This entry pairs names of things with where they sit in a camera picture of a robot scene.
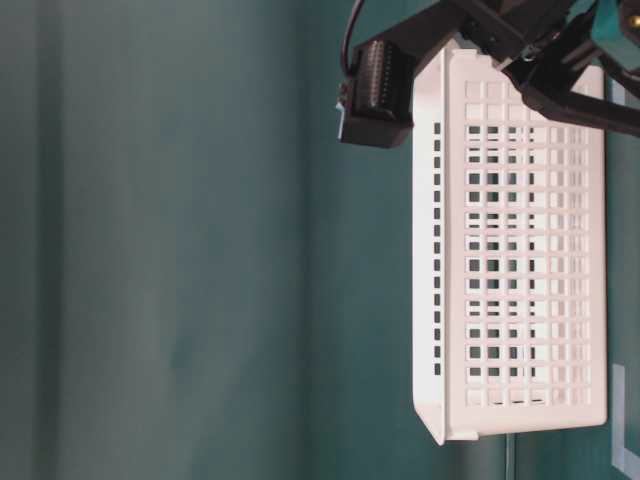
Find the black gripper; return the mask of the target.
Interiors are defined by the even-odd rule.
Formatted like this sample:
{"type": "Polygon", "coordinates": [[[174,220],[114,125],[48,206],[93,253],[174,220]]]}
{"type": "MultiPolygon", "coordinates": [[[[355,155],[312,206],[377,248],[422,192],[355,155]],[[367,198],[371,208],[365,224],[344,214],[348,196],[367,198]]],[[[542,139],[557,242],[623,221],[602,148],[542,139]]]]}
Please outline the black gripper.
{"type": "Polygon", "coordinates": [[[639,132],[639,111],[579,94],[593,62],[638,98],[639,74],[623,66],[620,1],[438,1],[417,16],[416,66],[425,67],[454,36],[489,56],[545,118],[623,134],[639,132]]]}

